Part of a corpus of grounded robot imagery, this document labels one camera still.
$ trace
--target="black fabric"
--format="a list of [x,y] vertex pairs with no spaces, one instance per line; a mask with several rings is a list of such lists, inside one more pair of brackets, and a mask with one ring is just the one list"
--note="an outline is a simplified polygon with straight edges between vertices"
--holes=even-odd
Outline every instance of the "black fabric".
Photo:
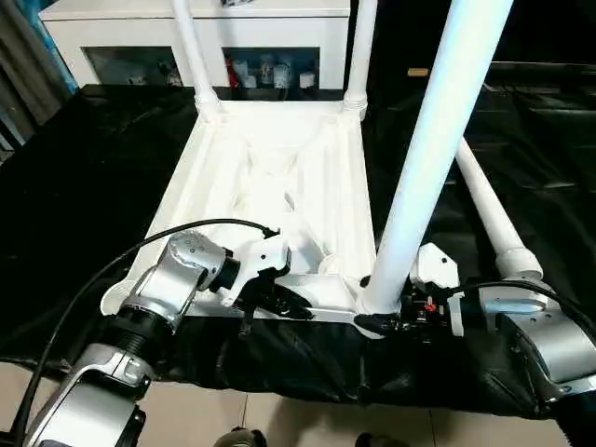
[[[382,233],[424,86],[385,98],[363,124],[373,226]],[[594,317],[594,100],[484,91],[467,128],[475,150],[546,281]],[[0,167],[0,359],[32,364],[89,274],[143,237],[196,113],[183,88],[87,86]],[[462,279],[496,278],[494,254],[457,169],[427,231]],[[96,285],[69,318],[51,366],[78,354],[99,317]],[[430,345],[370,341],[346,325],[186,318],[162,379],[273,391],[306,400],[382,402],[549,416],[498,335]]]

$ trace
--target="gray curtain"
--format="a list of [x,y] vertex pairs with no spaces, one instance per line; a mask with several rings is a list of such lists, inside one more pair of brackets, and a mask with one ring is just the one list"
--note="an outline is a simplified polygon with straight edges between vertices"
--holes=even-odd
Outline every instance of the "gray curtain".
[[14,0],[0,0],[0,103],[23,138],[71,96],[54,60]]

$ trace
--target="black plastic sheet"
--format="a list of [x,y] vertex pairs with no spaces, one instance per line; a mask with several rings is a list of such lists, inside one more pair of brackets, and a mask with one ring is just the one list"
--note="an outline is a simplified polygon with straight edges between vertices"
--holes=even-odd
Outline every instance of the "black plastic sheet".
[[[372,107],[363,124],[373,226],[386,215],[424,86]],[[596,315],[596,107],[587,96],[483,91],[467,140],[545,280]],[[0,359],[33,364],[68,299],[141,239],[196,119],[192,89],[87,86],[0,168]],[[457,169],[427,231],[463,280],[496,278],[494,254]],[[67,321],[50,366],[72,361],[93,332],[103,291]],[[549,416],[499,335],[432,344],[371,341],[331,323],[186,318],[163,380],[271,391],[306,400],[382,402]]]

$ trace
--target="white cylindrical table leg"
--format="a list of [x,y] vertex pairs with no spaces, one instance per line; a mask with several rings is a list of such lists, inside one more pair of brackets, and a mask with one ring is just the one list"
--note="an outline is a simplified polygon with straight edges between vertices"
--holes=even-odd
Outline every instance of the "white cylindrical table leg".
[[464,134],[513,0],[453,0],[393,197],[365,313],[400,310],[400,294]]
[[220,101],[211,87],[207,67],[196,38],[195,24],[188,0],[172,0],[174,17],[180,31],[184,53],[188,59],[195,85],[195,105],[199,114],[209,121],[220,112]]
[[344,107],[359,110],[360,119],[366,113],[366,81],[369,75],[371,49],[373,47],[374,22],[376,20],[377,0],[360,0],[356,17],[356,31],[350,63],[350,77],[344,96]]
[[520,235],[507,216],[503,205],[494,193],[493,187],[472,154],[465,139],[462,139],[455,155],[457,166],[466,180],[476,210],[493,244],[496,253],[496,267],[504,278],[526,276],[542,278],[542,267],[534,254],[525,248]]

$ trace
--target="tiled floor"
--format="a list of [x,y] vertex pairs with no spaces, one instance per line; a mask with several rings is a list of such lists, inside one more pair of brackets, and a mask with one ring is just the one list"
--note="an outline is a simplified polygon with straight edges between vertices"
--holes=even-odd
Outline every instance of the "tiled floor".
[[[29,374],[0,364],[0,429],[14,417]],[[54,385],[45,381],[38,409]],[[410,447],[563,447],[552,421],[372,405],[334,405],[273,394],[154,384],[142,401],[142,447],[210,447],[233,427],[259,428],[270,447],[352,447],[359,433],[390,435]]]

